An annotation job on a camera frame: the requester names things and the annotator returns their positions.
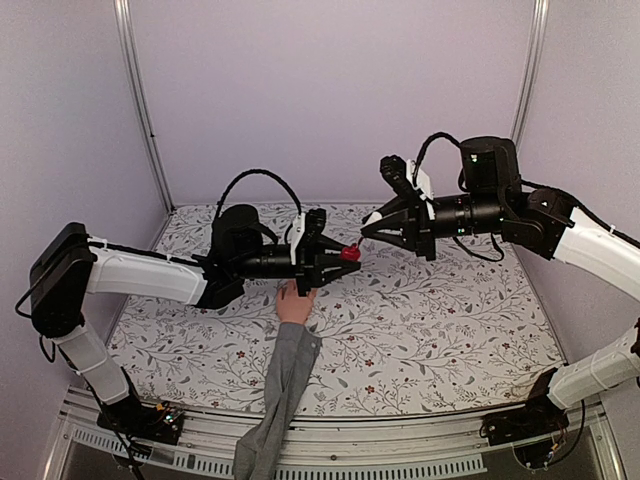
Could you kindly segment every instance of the purple wall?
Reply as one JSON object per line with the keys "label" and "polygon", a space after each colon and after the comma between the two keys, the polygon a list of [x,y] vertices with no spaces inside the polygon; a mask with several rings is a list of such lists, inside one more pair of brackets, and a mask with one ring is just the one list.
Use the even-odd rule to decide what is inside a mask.
{"label": "purple wall", "polygon": [[[131,7],[145,89],[177,203],[217,201],[243,169],[303,200],[385,200],[378,162],[437,130],[509,135],[533,2],[181,2]],[[457,151],[428,157],[457,190]],[[284,199],[264,178],[236,200]]]}
{"label": "purple wall", "polygon": [[[112,2],[4,2],[0,16],[0,478],[36,478],[71,375],[13,313],[32,262],[67,222],[148,246],[162,222]],[[121,298],[90,299],[105,332]]]}
{"label": "purple wall", "polygon": [[[553,1],[520,149],[523,176],[573,193],[640,238],[640,3]],[[640,316],[630,297],[574,267],[523,254],[571,360],[592,353]],[[603,395],[630,479],[640,479],[640,392]]]}

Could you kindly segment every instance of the floral pattern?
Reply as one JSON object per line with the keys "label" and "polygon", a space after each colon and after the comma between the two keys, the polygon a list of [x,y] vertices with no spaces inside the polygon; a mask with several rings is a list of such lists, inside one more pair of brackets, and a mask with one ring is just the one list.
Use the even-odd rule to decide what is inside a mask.
{"label": "floral pattern", "polygon": [[[358,239],[372,205],[324,205],[327,233]],[[258,206],[279,235],[295,210]],[[182,207],[158,250],[188,257],[209,248],[214,209]],[[488,238],[463,240],[491,255]],[[519,402],[536,376],[562,363],[549,324],[509,245],[505,259],[469,257],[439,240],[436,261],[365,240],[362,269],[321,289],[309,328],[323,338],[299,406],[315,416],[436,414]],[[109,348],[146,397],[262,412],[277,335],[279,282],[247,281],[217,311],[131,297]]]}

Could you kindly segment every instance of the gray shirt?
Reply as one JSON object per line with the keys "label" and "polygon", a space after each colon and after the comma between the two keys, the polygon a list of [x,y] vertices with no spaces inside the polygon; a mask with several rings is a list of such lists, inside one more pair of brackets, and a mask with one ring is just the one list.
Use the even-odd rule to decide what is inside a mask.
{"label": "gray shirt", "polygon": [[304,325],[282,323],[267,371],[265,415],[236,444],[236,480],[272,480],[284,435],[307,388],[322,340]]}

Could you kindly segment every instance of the human hand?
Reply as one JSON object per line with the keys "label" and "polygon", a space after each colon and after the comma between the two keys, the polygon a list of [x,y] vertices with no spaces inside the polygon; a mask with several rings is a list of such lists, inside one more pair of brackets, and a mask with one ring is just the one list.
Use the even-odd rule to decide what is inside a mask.
{"label": "human hand", "polygon": [[276,298],[276,312],[280,321],[304,325],[311,315],[313,300],[316,298],[317,292],[316,289],[313,289],[306,297],[300,297],[295,280],[289,280],[278,291]]}

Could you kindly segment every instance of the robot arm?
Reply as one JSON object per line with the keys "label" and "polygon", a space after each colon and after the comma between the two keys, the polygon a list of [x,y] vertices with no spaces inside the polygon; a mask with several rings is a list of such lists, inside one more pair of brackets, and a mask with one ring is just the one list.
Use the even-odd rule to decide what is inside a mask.
{"label": "robot arm", "polygon": [[[100,426],[175,444],[180,411],[142,405],[126,372],[85,321],[85,293],[145,295],[219,309],[244,293],[245,279],[294,278],[304,295],[360,268],[336,253],[348,247],[322,235],[325,223],[322,209],[299,215],[291,245],[278,245],[255,208],[236,205],[214,221],[209,254],[194,255],[194,260],[112,245],[72,223],[33,265],[31,288],[23,299],[31,298],[28,316],[34,328],[56,345],[99,399]],[[274,243],[263,245],[263,235]]]}
{"label": "robot arm", "polygon": [[[640,301],[637,242],[606,228],[571,195],[522,181],[511,140],[480,137],[455,144],[462,154],[459,185],[465,194],[434,197],[425,174],[415,175],[420,156],[416,164],[385,157],[380,172],[397,196],[364,219],[362,235],[433,260],[436,238],[501,234],[503,240],[543,258],[591,272]],[[522,185],[536,189],[525,193]],[[544,373],[525,407],[510,411],[510,418],[488,415],[485,431],[493,443],[549,433],[568,423],[568,407],[638,376],[640,322],[593,355]],[[532,419],[537,422],[534,427]],[[514,428],[522,424],[528,425],[526,432]]]}

